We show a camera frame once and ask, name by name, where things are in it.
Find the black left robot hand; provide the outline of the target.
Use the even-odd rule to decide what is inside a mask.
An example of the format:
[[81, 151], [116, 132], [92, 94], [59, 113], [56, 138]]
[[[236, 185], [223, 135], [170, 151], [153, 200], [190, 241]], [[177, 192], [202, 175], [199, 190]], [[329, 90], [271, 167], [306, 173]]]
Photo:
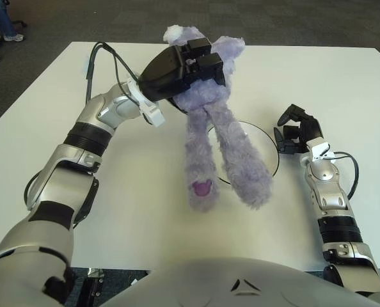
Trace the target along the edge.
[[172, 45], [159, 53], [138, 77], [137, 84], [144, 96], [152, 101], [166, 99], [182, 113], [174, 97], [189, 90], [198, 80], [213, 79], [225, 85], [223, 61], [218, 53], [211, 52], [207, 38], [187, 41], [185, 45]]

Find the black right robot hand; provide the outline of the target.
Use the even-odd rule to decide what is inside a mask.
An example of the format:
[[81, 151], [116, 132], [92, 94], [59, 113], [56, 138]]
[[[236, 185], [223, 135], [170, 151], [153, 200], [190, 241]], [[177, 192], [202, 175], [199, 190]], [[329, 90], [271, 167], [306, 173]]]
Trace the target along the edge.
[[280, 154], [304, 154], [308, 152], [307, 141], [323, 137], [317, 119], [295, 104], [291, 104], [280, 116], [277, 126], [283, 127], [283, 132], [274, 128], [276, 147]]

